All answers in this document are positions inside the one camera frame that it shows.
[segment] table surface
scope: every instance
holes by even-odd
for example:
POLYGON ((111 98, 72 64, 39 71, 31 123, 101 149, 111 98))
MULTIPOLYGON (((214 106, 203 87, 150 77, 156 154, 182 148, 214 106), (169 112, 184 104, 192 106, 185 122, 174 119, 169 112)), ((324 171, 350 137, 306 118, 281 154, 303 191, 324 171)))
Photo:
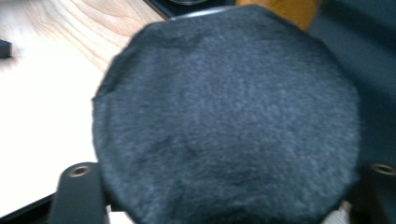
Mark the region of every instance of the table surface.
POLYGON ((143 0, 0 0, 0 217, 95 161, 92 97, 132 35, 161 21, 143 0))

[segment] black felt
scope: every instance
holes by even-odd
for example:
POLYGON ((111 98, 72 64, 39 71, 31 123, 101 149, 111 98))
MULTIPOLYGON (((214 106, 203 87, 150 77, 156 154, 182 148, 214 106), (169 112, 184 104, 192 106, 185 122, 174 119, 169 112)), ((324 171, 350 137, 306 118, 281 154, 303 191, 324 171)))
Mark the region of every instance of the black felt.
POLYGON ((358 95, 258 6, 157 22, 94 98, 106 190, 138 224, 319 223, 357 180, 358 95))

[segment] black object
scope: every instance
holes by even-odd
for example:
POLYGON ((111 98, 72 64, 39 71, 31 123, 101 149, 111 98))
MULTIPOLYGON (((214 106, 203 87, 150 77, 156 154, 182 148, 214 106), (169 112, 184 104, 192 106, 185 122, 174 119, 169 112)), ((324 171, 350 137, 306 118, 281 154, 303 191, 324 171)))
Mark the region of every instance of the black object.
POLYGON ((151 6, 160 16, 164 19, 169 19, 175 16, 181 16, 194 11, 200 11, 211 7, 224 7, 234 6, 235 0, 208 0, 206 2, 192 5, 183 6, 173 3, 169 0, 144 0, 151 6))
MULTIPOLYGON (((113 203, 105 200, 99 175, 97 163, 73 165, 61 176, 55 194, 1 217, 0 224, 106 223, 106 206, 111 204, 112 210, 115 209, 113 203), (85 173, 84 167, 87 166, 90 169, 89 175, 85 173), (75 174, 81 176, 70 177, 71 171, 77 171, 75 174)), ((361 170, 361 182, 356 189, 358 193, 350 201, 353 209, 358 209, 352 213, 358 213, 360 218, 354 216, 355 220, 351 223, 396 224, 394 168, 382 164, 364 166, 361 170)))
POLYGON ((1 224, 45 224, 47 223, 53 194, 0 218, 1 224))
POLYGON ((0 59, 11 57, 11 43, 0 39, 0 59))
POLYGON ((396 167, 396 2, 325 1, 308 32, 337 57, 361 95, 362 166, 396 167))
POLYGON ((49 223, 108 223, 106 206, 97 163, 76 164, 66 169, 61 176, 49 223))

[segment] screw hole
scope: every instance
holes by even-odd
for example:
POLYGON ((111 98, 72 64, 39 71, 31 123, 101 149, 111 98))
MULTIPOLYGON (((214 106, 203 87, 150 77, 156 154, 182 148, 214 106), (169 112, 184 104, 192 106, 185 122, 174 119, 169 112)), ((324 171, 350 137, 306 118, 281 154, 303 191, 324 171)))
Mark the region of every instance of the screw hole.
POLYGON ((89 166, 79 166, 70 171, 69 176, 78 177, 87 174, 90 171, 89 166))
POLYGON ((396 175, 396 170, 388 165, 377 163, 372 165, 372 169, 382 175, 396 175))

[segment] black fabric cover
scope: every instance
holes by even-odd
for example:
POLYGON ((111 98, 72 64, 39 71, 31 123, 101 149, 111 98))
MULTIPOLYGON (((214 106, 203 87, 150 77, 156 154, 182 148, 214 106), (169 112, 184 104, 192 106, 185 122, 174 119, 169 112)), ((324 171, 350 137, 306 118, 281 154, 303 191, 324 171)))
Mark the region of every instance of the black fabric cover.
POLYGON ((272 12, 148 25, 94 98, 111 200, 138 224, 319 223, 357 180, 358 94, 272 12))

